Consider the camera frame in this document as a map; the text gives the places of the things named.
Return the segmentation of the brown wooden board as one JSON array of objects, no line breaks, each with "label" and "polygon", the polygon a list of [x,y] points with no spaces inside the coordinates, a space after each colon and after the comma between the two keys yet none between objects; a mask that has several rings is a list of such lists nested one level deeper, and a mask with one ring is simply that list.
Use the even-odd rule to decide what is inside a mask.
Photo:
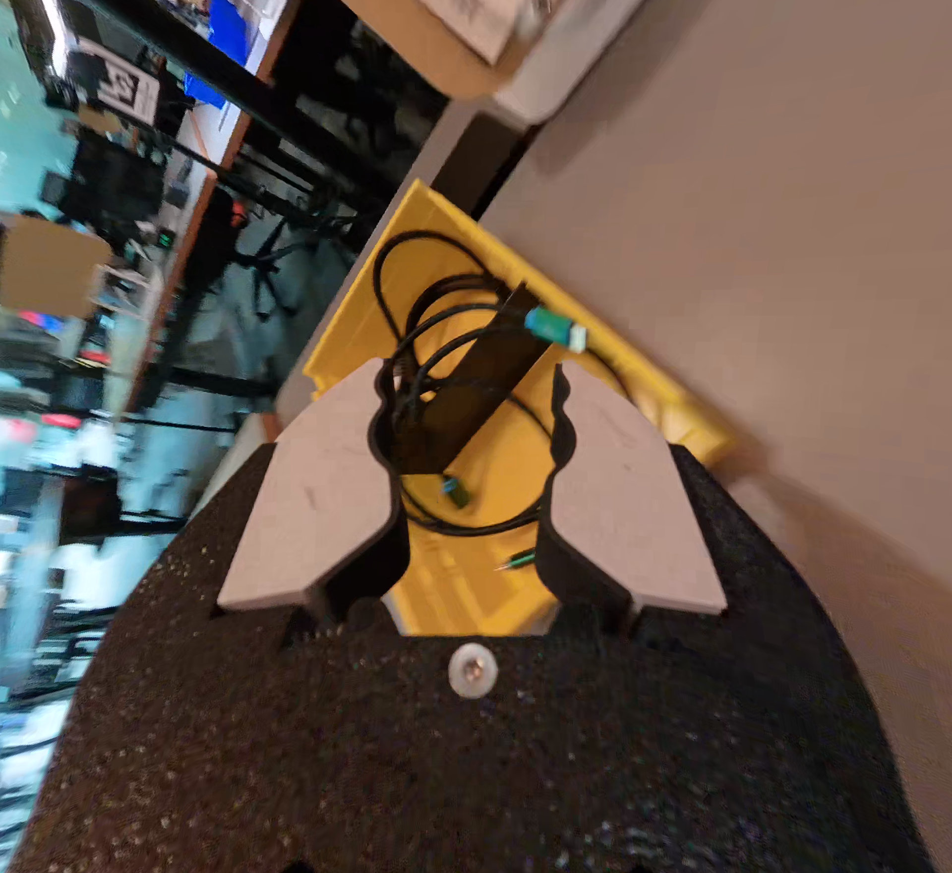
[{"label": "brown wooden board", "polygon": [[110,245],[24,214],[3,213],[1,224],[1,306],[88,318],[102,269],[113,259]]}]

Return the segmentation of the black white marker board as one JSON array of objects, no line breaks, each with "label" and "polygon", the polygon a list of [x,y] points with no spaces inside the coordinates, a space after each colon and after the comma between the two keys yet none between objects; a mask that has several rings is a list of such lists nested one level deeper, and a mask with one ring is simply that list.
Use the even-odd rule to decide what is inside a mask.
[{"label": "black white marker board", "polygon": [[84,36],[75,38],[67,65],[70,77],[97,102],[128,118],[154,124],[161,93],[155,76]]}]

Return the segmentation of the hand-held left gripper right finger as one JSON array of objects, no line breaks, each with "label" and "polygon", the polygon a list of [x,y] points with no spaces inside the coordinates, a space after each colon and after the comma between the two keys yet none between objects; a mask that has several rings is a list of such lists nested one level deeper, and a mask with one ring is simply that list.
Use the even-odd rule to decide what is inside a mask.
[{"label": "hand-held left gripper right finger", "polygon": [[646,609],[721,616],[727,597],[660,430],[575,362],[555,367],[551,407],[535,567],[560,607],[592,608],[609,630]]}]

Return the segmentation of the blue plastic bin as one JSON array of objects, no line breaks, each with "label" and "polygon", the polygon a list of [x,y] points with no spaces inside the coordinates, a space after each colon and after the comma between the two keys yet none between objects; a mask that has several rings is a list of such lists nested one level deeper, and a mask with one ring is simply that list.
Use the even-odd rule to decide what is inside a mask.
[{"label": "blue plastic bin", "polygon": [[217,110],[223,109],[229,102],[224,95],[188,71],[184,73],[183,90],[185,95],[196,103],[209,105]]},{"label": "blue plastic bin", "polygon": [[257,26],[244,18],[232,0],[208,0],[208,40],[228,58],[250,72],[258,36]]}]

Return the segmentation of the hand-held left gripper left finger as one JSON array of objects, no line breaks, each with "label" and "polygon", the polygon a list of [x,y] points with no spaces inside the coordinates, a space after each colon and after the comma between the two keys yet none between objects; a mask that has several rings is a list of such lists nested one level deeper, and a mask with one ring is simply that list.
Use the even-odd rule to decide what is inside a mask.
[{"label": "hand-held left gripper left finger", "polygon": [[217,597],[226,613],[300,607],[344,622],[411,563],[385,361],[371,358],[279,437]]}]

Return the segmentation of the yellow plastic bin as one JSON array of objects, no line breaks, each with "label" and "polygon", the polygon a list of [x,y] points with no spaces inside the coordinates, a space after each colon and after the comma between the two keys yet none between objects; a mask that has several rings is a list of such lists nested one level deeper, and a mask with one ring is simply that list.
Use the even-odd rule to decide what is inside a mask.
[{"label": "yellow plastic bin", "polygon": [[[450,344],[448,333],[429,328],[461,310],[487,316],[495,310],[446,309],[406,334],[411,306],[428,287],[470,273],[501,279],[511,290],[525,282],[541,301],[535,308],[585,329],[581,366],[635,403],[670,443],[703,464],[733,451],[737,434],[712,407],[421,180],[372,241],[305,363],[313,400],[371,358],[396,359],[403,395],[417,370]],[[554,610],[555,598],[535,570],[494,571],[512,558],[525,560],[537,540],[534,516],[552,466],[552,375],[569,358],[560,339],[541,340],[549,349],[453,463],[437,474],[403,478],[411,564],[390,603],[405,632],[523,634]]]}]

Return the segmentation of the wooden document stand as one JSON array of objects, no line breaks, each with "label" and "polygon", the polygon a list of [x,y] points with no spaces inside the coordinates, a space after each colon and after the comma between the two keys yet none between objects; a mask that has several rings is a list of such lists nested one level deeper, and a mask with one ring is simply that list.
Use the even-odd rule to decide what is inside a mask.
[{"label": "wooden document stand", "polygon": [[342,0],[436,90],[493,97],[529,125],[552,118],[645,0],[564,0],[532,42],[485,63],[421,0]]}]

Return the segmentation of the grey desk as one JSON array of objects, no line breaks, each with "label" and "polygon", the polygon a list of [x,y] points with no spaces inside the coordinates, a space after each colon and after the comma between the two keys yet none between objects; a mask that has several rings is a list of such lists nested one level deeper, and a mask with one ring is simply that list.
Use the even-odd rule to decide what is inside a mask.
[{"label": "grey desk", "polygon": [[485,227],[739,432],[950,871],[951,0],[646,0]]}]

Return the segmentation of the black hub with short cable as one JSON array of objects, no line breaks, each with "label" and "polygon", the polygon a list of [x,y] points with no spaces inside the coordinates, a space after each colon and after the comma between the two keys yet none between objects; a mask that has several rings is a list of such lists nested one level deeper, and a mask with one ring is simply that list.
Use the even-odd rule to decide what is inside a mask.
[{"label": "black hub with short cable", "polygon": [[474,318],[476,330],[492,329],[462,343],[446,358],[452,367],[433,367],[423,377],[416,400],[412,382],[398,399],[393,417],[392,461],[400,475],[431,475],[446,470],[478,430],[529,374],[549,349],[525,327],[528,312],[541,301],[525,282],[511,290],[501,279],[458,274],[428,287],[411,306],[406,334],[416,332],[446,309],[492,305],[491,316],[480,309],[458,311],[428,332],[446,332],[448,343],[465,335],[460,320]]}]

